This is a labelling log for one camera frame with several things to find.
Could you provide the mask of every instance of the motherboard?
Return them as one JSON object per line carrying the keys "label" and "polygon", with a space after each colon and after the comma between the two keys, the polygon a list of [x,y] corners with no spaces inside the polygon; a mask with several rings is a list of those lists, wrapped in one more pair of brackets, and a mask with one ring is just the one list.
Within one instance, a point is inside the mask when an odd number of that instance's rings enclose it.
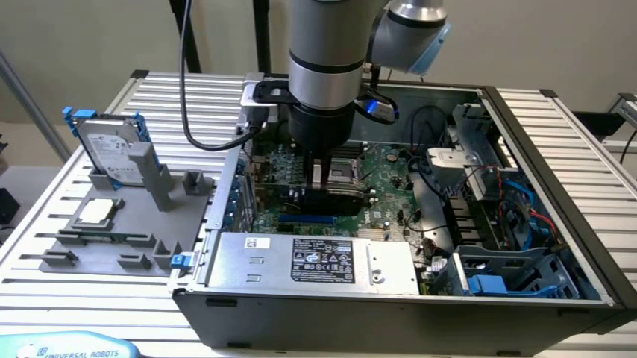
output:
{"label": "motherboard", "polygon": [[412,183],[408,180],[406,146],[386,143],[349,143],[332,159],[329,182],[347,184],[364,193],[364,204],[353,216],[301,215],[288,202],[289,185],[303,182],[303,155],[293,146],[269,145],[256,149],[256,219],[253,233],[363,237],[378,241],[408,242],[414,260],[422,261],[420,234],[404,220],[419,219]]}

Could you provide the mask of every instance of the aluminum extrusion table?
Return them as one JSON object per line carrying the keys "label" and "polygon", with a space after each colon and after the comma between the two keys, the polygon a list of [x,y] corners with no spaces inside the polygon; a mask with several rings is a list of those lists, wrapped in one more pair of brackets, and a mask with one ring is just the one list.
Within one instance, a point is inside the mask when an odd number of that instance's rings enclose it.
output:
{"label": "aluminum extrusion table", "polygon": [[[241,84],[243,78],[237,76],[187,76],[191,130],[200,141],[217,144],[229,140],[240,112]],[[500,89],[499,92],[637,286],[637,239],[633,237],[637,218],[631,218],[637,216],[637,202],[622,207],[607,203],[609,195],[635,196],[634,184],[625,185],[627,173],[613,164],[603,148],[591,143],[594,138],[558,99],[544,98],[538,91]],[[144,78],[129,79],[106,111],[130,115],[136,110],[146,118],[156,152],[169,170],[179,173],[200,169],[216,178],[225,153],[204,152],[185,141],[176,74],[150,72]],[[556,137],[562,144],[548,144]],[[77,149],[0,248],[0,334],[89,330],[129,340],[148,357],[280,356],[275,352],[212,351],[205,347],[172,302],[167,278],[38,271],[40,255],[50,248],[53,234],[64,227],[90,188],[89,170],[88,157]],[[341,357],[343,354],[289,352],[287,356]],[[626,324],[605,336],[574,336],[536,357],[637,357],[637,323]]]}

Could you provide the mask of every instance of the green circuit board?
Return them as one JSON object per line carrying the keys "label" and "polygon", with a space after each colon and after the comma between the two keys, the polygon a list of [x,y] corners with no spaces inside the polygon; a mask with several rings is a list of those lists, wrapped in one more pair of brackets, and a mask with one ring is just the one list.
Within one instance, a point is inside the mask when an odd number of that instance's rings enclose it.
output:
{"label": "green circuit board", "polygon": [[399,212],[403,218],[407,218],[416,209],[412,191],[407,189],[407,159],[399,155],[402,147],[369,144],[361,157],[355,159],[357,177],[361,178],[359,184],[372,189],[373,199],[369,202],[369,207],[363,207],[356,216],[337,216],[335,225],[277,222],[280,214],[297,213],[293,205],[284,204],[280,200],[275,186],[281,183],[293,183],[297,180],[296,173],[301,158],[295,157],[289,148],[283,146],[269,149],[267,177],[260,190],[260,201],[264,205],[263,209],[256,212],[252,228],[255,233],[357,236],[360,229],[376,229],[373,233],[380,234],[382,239],[410,241],[408,237],[412,236],[414,244],[416,244],[418,235],[411,232],[406,233],[404,226],[398,220]]}

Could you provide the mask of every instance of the white wall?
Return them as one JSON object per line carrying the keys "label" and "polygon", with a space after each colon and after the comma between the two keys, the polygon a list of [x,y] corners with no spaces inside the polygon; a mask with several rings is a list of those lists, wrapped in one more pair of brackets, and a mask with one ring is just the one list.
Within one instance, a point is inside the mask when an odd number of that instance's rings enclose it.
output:
{"label": "white wall", "polygon": [[[0,47],[49,120],[104,110],[133,69],[177,68],[168,1],[1,0]],[[0,121],[25,114],[0,81]]]}
{"label": "white wall", "polygon": [[[272,2],[273,70],[287,68],[287,7]],[[637,1],[446,0],[451,22],[427,81],[548,88],[574,110],[637,92]],[[411,79],[394,72],[392,79]]]}
{"label": "white wall", "polygon": [[[271,0],[272,70],[287,68],[289,1]],[[637,1],[446,0],[454,28],[428,81],[550,88],[578,110],[637,92]],[[197,0],[207,72],[256,70],[252,1]],[[46,116],[105,109],[133,69],[173,72],[177,32],[167,0],[1,0],[0,47]],[[4,84],[0,121],[25,122]]]}

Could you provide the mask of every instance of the metal case panel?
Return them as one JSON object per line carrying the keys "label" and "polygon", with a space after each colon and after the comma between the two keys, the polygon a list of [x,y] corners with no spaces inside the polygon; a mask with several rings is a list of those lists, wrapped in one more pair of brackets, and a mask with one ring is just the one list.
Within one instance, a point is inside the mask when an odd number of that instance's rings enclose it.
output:
{"label": "metal case panel", "polygon": [[614,314],[559,305],[173,294],[212,348],[530,357]]}

